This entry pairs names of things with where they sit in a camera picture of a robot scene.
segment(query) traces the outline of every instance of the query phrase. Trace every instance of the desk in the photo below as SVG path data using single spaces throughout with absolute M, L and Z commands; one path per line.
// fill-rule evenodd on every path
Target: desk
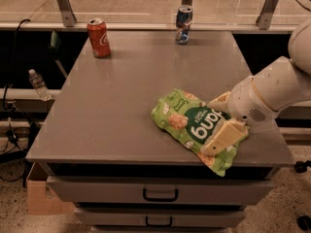
M 76 204 L 94 232 L 224 232 L 294 165 L 275 123 L 250 130 L 233 166 L 217 177 L 150 116 L 173 88 L 210 101 L 250 75 L 230 32 L 109 31 L 112 56 L 86 42 L 41 128 L 29 161 Z

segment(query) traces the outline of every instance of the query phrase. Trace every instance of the drawer handle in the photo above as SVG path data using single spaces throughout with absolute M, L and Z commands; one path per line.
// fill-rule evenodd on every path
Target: drawer handle
M 178 199 L 178 189 L 175 189 L 175 195 L 172 198 L 149 198 L 147 197 L 147 189 L 144 188 L 143 197 L 146 201 L 149 202 L 174 202 Z
M 173 223 L 172 216 L 169 217 L 169 223 L 167 223 L 167 224 L 152 224 L 152 223 L 149 223 L 147 216 L 146 216 L 145 220 L 146 220 L 146 225 L 147 226 L 151 226 L 151 227 L 170 227 L 170 226 L 172 226 L 172 223 Z

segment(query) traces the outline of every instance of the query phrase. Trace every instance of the blue soda can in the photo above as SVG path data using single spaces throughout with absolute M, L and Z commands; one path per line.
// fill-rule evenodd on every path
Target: blue soda can
M 179 45 L 184 45 L 189 39 L 189 30 L 192 22 L 193 8 L 191 5 L 182 5 L 179 7 L 176 16 L 176 43 Z

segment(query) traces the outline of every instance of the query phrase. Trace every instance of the drawer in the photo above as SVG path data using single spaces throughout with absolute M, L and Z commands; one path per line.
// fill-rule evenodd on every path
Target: drawer
M 89 203 L 168 203 L 256 205 L 271 189 L 271 181 L 48 178 L 63 201 Z
M 140 208 L 76 208 L 77 218 L 88 225 L 144 227 L 235 227 L 242 211 L 170 210 Z
M 223 228 L 199 227 L 135 227 L 135 226 L 92 226 L 90 232 L 94 233 L 226 233 Z

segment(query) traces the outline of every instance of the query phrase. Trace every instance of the red soda can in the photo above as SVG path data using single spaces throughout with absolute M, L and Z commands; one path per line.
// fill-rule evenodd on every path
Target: red soda can
M 87 32 L 95 57 L 102 58 L 111 53 L 104 21 L 99 18 L 92 19 L 87 24 Z

